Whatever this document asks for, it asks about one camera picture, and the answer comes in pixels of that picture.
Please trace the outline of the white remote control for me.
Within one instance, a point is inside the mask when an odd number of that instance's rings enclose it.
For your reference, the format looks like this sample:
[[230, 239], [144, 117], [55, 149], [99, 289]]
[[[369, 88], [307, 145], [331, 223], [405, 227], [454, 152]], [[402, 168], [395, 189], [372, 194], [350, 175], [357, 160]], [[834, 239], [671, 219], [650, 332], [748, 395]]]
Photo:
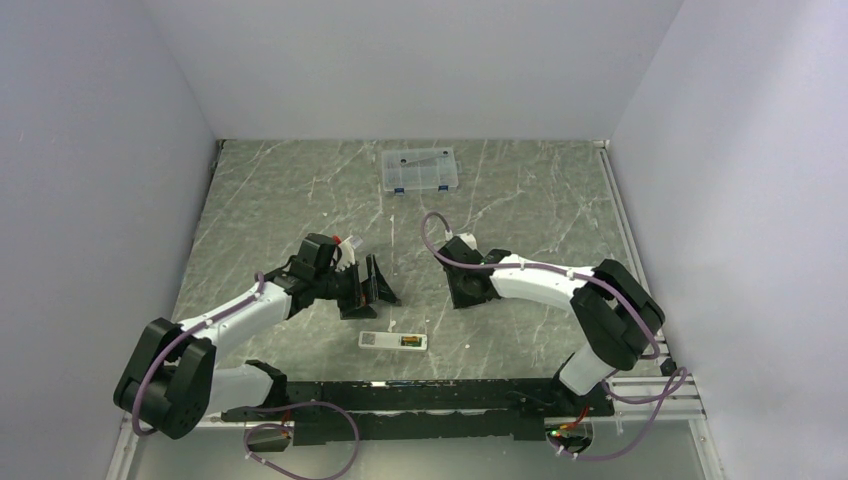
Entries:
[[[420, 337], [422, 339], [421, 346], [402, 346], [401, 338], [404, 336]], [[428, 338], [425, 334], [362, 331], [359, 334], [358, 346], [360, 349], [366, 350], [423, 352], [428, 348]]]

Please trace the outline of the gold green AAA battery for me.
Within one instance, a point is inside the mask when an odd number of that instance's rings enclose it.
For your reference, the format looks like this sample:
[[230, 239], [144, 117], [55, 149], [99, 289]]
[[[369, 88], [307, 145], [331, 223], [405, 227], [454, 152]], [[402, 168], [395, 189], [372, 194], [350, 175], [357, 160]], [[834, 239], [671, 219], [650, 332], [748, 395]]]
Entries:
[[420, 347], [422, 339], [417, 336], [404, 336], [401, 338], [401, 345], [406, 347]]

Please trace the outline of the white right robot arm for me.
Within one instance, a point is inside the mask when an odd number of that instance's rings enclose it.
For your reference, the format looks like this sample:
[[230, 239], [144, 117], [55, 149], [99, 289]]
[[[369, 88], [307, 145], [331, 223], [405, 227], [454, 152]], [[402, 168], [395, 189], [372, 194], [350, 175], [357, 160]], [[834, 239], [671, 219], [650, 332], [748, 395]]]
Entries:
[[566, 267], [503, 249], [482, 255], [460, 236], [448, 240], [435, 258], [443, 266], [456, 309], [520, 299], [575, 315], [586, 343], [561, 365], [550, 391], [553, 406], [564, 415], [578, 413], [597, 384], [618, 371], [632, 370], [646, 350], [658, 352], [653, 344], [665, 313], [616, 260]]

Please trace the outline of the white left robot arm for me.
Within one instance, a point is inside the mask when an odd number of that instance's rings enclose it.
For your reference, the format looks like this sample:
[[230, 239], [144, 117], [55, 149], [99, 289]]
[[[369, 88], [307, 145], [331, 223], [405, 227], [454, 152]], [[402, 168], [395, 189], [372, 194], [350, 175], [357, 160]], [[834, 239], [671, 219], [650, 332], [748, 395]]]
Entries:
[[317, 300], [336, 303], [341, 319], [376, 317], [374, 303], [399, 297], [374, 255], [361, 264], [351, 236], [310, 233], [280, 267], [258, 272], [244, 293], [212, 310], [174, 323], [148, 323], [116, 385], [113, 402], [130, 416], [140, 436], [188, 434], [209, 413], [249, 408], [272, 420], [287, 406], [287, 377], [261, 361], [219, 370], [218, 361], [255, 335], [291, 319]]

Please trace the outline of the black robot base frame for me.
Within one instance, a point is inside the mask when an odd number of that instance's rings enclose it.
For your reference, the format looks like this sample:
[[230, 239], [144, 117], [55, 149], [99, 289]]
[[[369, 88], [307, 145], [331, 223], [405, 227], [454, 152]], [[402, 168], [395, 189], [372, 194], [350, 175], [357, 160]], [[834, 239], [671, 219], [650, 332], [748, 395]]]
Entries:
[[280, 422], [296, 446], [362, 440], [509, 437], [542, 441], [556, 421], [606, 418], [611, 400], [596, 386], [580, 396], [556, 378], [294, 381], [272, 370], [266, 400], [225, 400], [209, 413], [228, 423]]

